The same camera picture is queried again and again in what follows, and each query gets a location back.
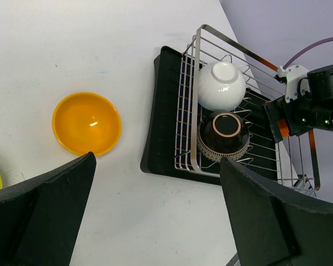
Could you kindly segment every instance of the metal frame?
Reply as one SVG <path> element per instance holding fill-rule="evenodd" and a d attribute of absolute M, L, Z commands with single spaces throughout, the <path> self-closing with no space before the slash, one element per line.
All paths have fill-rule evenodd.
<path fill-rule="evenodd" d="M 271 77 L 274 78 L 274 75 L 276 73 L 269 74 L 265 70 L 259 68 L 258 66 L 247 62 L 244 58 L 236 55 L 234 52 L 231 52 L 230 49 L 225 49 L 223 45 L 216 44 L 215 42 L 210 41 L 207 38 L 204 38 L 201 36 L 202 31 L 206 31 L 209 34 L 215 36 L 218 38 L 218 40 L 223 41 L 224 44 L 228 44 L 233 48 L 236 48 L 238 51 L 243 52 L 244 54 L 252 57 L 253 59 L 257 60 L 261 64 L 265 65 L 268 69 L 277 71 L 277 67 L 270 62 L 266 61 L 265 59 L 261 58 L 260 56 L 256 55 L 255 53 L 249 51 L 245 47 L 241 46 L 237 42 L 233 41 L 232 39 L 228 38 L 227 36 L 223 35 L 222 33 L 218 32 L 216 29 L 208 26 L 208 25 L 202 25 L 196 32 L 196 35 L 193 36 L 192 42 L 187 46 L 185 53 L 182 56 L 181 60 L 181 71 L 180 71 L 180 80 L 179 80 L 179 97 L 178 97 L 178 114 L 177 114 L 177 122 L 176 122 L 176 134 L 175 134 L 175 158 L 174 158 L 174 164 L 175 168 L 179 170 L 189 171 L 193 173 L 198 173 L 201 175 L 208 175 L 208 176 L 216 176 L 219 177 L 219 174 L 208 172 L 208 168 L 211 167 L 214 163 L 212 163 L 209 166 L 202 166 L 201 162 L 203 159 L 203 156 L 198 151 L 197 145 L 196 145 L 196 138 L 197 138 L 197 127 L 198 123 L 201 122 L 203 118 L 203 108 L 198 108 L 198 79 L 199 79 L 199 64 L 202 66 L 206 64 L 204 60 L 200 59 L 200 55 L 206 55 L 208 58 L 212 58 L 213 61 L 223 61 L 223 60 L 229 60 L 230 62 L 233 61 L 233 59 L 237 59 L 242 61 L 243 63 L 238 65 L 238 69 L 243 73 L 244 77 L 246 78 L 246 84 L 248 87 L 250 87 L 254 91 L 261 91 L 263 95 L 266 95 L 268 98 L 275 99 L 272 95 L 265 92 L 264 90 L 260 89 L 258 87 L 258 84 L 260 86 L 263 86 L 270 89 L 272 92 L 276 92 L 278 96 L 282 96 L 282 93 L 278 92 L 277 90 L 273 89 L 270 85 L 267 85 L 265 82 L 255 79 L 251 73 L 250 66 L 253 68 L 261 71 L 264 75 L 266 75 L 268 78 Z M 206 43 L 207 45 L 211 45 L 213 48 L 218 49 L 219 51 L 223 52 L 222 57 L 218 57 L 215 54 L 212 54 L 206 50 L 201 49 L 201 41 L 203 43 Z M 235 111 L 237 112 L 251 112 L 249 109 L 245 109 L 244 107 L 247 104 L 254 104 L 250 101 L 250 98 L 247 97 L 247 94 L 245 95 L 243 99 L 246 104 L 241 106 L 241 110 Z M 309 138 L 310 138 L 310 150 L 311 150 L 311 158 L 312 158 L 312 167 L 314 172 L 314 177 L 308 177 L 304 173 L 304 167 L 303 167 L 303 159 L 302 159 L 302 151 L 301 151 L 301 142 L 300 138 L 299 140 L 299 149 L 300 149 L 300 157 L 301 157 L 301 168 L 302 168 L 302 175 L 296 175 L 293 173 L 292 169 L 292 158 L 291 158 L 291 147 L 290 147 L 290 139 L 288 139 L 289 142 L 289 159 L 290 159 L 290 177 L 284 176 L 283 172 L 283 162 L 281 160 L 281 152 L 280 152 L 280 145 L 276 144 L 276 149 L 274 150 L 276 152 L 276 163 L 278 164 L 277 168 L 277 175 L 278 175 L 278 182 L 282 185 L 286 185 L 289 187 L 292 187 L 296 190 L 308 190 L 308 188 L 305 187 L 305 183 L 308 180 L 314 180 L 314 190 L 318 190 L 320 188 L 320 182 L 319 182 L 319 171 L 317 166 L 317 159 L 316 159 L 316 146 L 315 146 L 315 139 L 313 132 L 309 132 Z M 256 144 L 250 144 L 247 153 L 251 154 L 249 151 L 253 148 L 253 145 Z M 252 165 L 253 159 L 252 158 L 246 158 L 243 157 L 241 160 L 238 160 L 239 163 L 242 163 L 244 165 Z M 304 182 L 302 182 L 303 187 L 295 187 L 294 184 L 298 181 L 303 179 Z"/>

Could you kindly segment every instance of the wire rack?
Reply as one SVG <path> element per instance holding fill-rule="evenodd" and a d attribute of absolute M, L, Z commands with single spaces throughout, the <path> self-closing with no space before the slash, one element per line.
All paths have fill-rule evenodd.
<path fill-rule="evenodd" d="M 249 55 L 250 60 L 246 60 L 244 54 Z M 256 65 L 251 60 L 258 61 L 261 65 Z M 264 133 L 265 125 L 255 119 L 256 114 L 261 112 L 263 103 L 279 98 L 284 94 L 282 91 L 285 92 L 284 85 L 274 79 L 274 70 L 277 67 L 208 25 L 203 25 L 197 30 L 181 59 L 175 168 L 201 175 L 219 176 L 219 163 L 204 157 L 196 145 L 196 129 L 202 119 L 211 113 L 198 105 L 198 72 L 207 63 L 215 61 L 235 64 L 242 72 L 247 85 L 242 103 L 233 111 L 246 121 L 250 131 L 250 145 L 238 162 L 282 185 L 302 190 L 304 193 L 318 190 L 319 175 L 316 168 L 314 136 L 309 135 L 310 141 L 306 148 L 303 148 L 304 144 L 299 137 L 288 137 L 275 144 L 271 137 Z M 258 73 L 258 78 L 253 76 L 254 71 Z M 301 172 L 299 175 L 293 166 L 294 147 L 297 170 Z M 311 151 L 313 176 L 305 173 L 303 149 Z"/>

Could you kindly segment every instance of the wire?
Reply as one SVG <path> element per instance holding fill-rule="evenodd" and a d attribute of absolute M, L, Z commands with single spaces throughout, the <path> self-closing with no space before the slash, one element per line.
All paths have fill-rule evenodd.
<path fill-rule="evenodd" d="M 327 39 L 323 39 L 323 40 L 319 40 L 316 43 L 311 44 L 310 46 L 307 46 L 305 49 L 299 51 L 297 54 L 295 54 L 285 65 L 284 65 L 284 69 L 288 68 L 289 65 L 291 65 L 298 57 L 300 57 L 301 55 L 303 55 L 304 53 L 306 53 L 308 50 L 311 50 L 312 48 L 324 44 L 324 43 L 328 43 L 328 42 L 333 42 L 333 37 L 331 38 L 327 38 Z"/>

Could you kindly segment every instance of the gray wall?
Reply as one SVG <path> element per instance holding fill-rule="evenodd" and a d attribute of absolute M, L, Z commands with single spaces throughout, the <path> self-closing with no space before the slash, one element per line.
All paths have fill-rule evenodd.
<path fill-rule="evenodd" d="M 275 65 L 284 65 L 317 40 L 333 37 L 333 0 L 220 1 L 238 42 Z M 333 43 L 314 48 L 296 63 L 309 70 L 333 64 Z M 333 132 L 316 130 L 315 136 L 322 183 L 317 196 L 333 202 Z M 309 172 L 309 153 L 305 156 Z"/>

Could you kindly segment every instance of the black bowl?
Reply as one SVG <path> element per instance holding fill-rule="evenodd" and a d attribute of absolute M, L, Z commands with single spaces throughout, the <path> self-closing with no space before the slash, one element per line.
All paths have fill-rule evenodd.
<path fill-rule="evenodd" d="M 249 146 L 249 129 L 232 112 L 213 112 L 198 127 L 197 144 L 208 159 L 219 162 L 222 157 L 240 159 Z"/>

